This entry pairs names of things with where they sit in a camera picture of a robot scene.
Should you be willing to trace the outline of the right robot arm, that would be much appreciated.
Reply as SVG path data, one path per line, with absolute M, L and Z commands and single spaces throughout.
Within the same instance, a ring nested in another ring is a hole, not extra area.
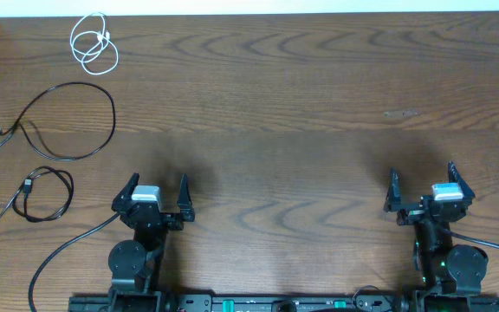
M 399 176 L 390 170 L 384 211 L 397 214 L 397 225 L 415 231 L 414 262 L 424 286 L 396 297 L 395 311 L 471 311 L 472 298 L 482 292 L 487 254 L 474 246 L 454 244 L 450 224 L 467 214 L 476 197 L 455 164 L 447 166 L 448 181 L 431 186 L 417 203 L 402 199 Z

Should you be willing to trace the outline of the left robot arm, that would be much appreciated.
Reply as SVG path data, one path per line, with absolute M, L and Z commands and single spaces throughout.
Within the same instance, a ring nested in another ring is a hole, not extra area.
M 107 310 L 170 312 L 178 310 L 178 297 L 158 288 L 165 242 L 170 231 L 181 231 L 195 220 L 188 178 L 181 176 L 178 212 L 163 212 L 161 189 L 140 185 L 137 173 L 112 202 L 120 221 L 134 230 L 133 238 L 117 243 L 109 253 L 112 272 Z

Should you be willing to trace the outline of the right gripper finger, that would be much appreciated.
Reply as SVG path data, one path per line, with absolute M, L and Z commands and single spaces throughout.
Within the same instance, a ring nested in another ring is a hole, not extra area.
M 460 187 L 464 198 L 473 199 L 476 197 L 476 194 L 471 190 L 469 185 L 463 179 L 453 161 L 448 162 L 447 173 L 449 181 L 451 183 L 457 183 L 457 185 Z
M 399 185 L 399 176 L 397 171 L 392 168 L 389 176 L 389 186 L 386 194 L 383 210 L 385 212 L 395 212 L 401 205 L 401 193 Z

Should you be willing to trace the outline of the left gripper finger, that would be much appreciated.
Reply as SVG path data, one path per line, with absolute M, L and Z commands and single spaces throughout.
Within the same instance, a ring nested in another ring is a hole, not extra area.
M 186 174 L 182 174 L 181 176 L 177 207 L 180 209 L 181 213 L 194 212 L 189 192 L 188 177 Z
M 116 195 L 112 202 L 112 210 L 113 211 L 124 211 L 128 210 L 131 206 L 132 195 L 135 187 L 139 183 L 139 174 L 134 173 L 132 177 L 128 180 L 126 185 L 122 188 L 122 190 Z

